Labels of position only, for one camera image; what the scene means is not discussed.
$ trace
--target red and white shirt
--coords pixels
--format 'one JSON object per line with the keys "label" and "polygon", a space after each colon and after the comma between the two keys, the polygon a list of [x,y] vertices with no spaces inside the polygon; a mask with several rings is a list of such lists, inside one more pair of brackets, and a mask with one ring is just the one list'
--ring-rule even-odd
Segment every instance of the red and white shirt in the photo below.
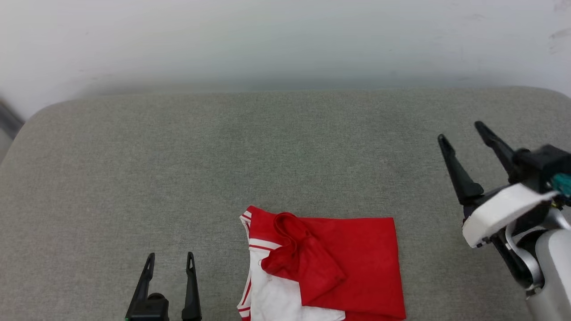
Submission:
{"label": "red and white shirt", "polygon": [[[406,318],[392,218],[298,218],[291,213],[273,214],[253,206],[242,218],[250,239],[250,278],[254,291],[257,282],[289,280],[295,282],[295,308],[301,304],[301,309],[344,311],[345,321]],[[254,254],[254,249],[264,251],[263,255]],[[256,281],[254,273],[264,278]],[[276,288],[270,292],[283,293],[283,290]],[[252,309],[256,300],[254,296]],[[264,306],[267,307],[271,309],[269,303]],[[303,319],[280,318],[278,314],[268,320]]]}
{"label": "red and white shirt", "polygon": [[281,245],[250,238],[252,214],[246,211],[240,221],[246,229],[250,249],[250,272],[244,294],[238,304],[243,321],[341,321],[345,312],[301,305],[299,283],[267,274],[261,262]]}

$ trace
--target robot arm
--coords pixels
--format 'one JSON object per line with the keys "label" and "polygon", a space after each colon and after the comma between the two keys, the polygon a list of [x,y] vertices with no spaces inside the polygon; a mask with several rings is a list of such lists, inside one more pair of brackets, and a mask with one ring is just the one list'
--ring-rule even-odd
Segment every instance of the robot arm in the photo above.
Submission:
{"label": "robot arm", "polygon": [[[125,321],[168,321],[168,300],[160,293],[153,293],[148,296],[148,286],[152,279],[152,272],[155,267],[155,254],[149,254],[144,265],[143,272],[137,283],[135,293]],[[196,280],[196,268],[194,266],[194,255],[188,252],[186,260],[186,298],[184,309],[182,310],[183,321],[200,321],[202,313],[200,311],[200,299],[198,297],[198,282]]]}
{"label": "robot arm", "polygon": [[[513,151],[482,122],[476,129],[508,173],[506,186],[488,193],[456,159],[445,136],[438,141],[471,247],[493,244],[526,291],[537,320],[571,320],[571,227],[561,214],[571,205],[571,154],[551,145]],[[522,236],[518,242],[514,236]]]}

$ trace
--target white stripe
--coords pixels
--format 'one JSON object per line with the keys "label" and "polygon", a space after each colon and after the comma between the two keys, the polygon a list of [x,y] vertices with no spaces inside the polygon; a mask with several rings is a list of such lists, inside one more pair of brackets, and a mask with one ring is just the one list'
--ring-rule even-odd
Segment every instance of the white stripe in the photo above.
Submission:
{"label": "white stripe", "polygon": [[243,217],[243,216],[240,216],[240,222],[242,222],[242,225],[246,229],[246,237],[249,239],[250,238],[250,229],[248,228],[248,224],[250,224],[251,221],[249,219]]}
{"label": "white stripe", "polygon": [[260,239],[249,239],[250,241],[250,245],[256,245],[256,246],[263,246],[263,247],[267,247],[267,248],[271,248],[272,250],[275,250],[278,247],[281,247],[281,245],[274,243],[274,242],[270,242],[270,241],[266,241],[266,240],[260,240]]}

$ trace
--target gray fabric surface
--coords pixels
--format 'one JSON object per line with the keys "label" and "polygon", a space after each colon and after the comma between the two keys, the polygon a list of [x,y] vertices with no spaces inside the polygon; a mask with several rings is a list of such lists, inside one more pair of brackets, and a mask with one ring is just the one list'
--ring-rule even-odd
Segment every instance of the gray fabric surface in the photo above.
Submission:
{"label": "gray fabric surface", "polygon": [[506,182],[473,122],[571,150],[552,91],[414,89],[108,97],[29,120],[0,166],[0,315],[121,320],[147,255],[180,319],[186,252],[204,320],[239,320],[250,204],[395,218],[408,320],[529,320],[492,246],[471,249],[436,137],[485,188]]}

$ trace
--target white wall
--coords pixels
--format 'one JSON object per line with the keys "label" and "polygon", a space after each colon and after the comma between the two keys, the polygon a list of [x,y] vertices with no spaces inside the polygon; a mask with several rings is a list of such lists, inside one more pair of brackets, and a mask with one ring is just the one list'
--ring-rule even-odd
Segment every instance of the white wall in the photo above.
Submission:
{"label": "white wall", "polygon": [[99,94],[498,85],[571,95],[571,0],[0,2],[24,119]]}

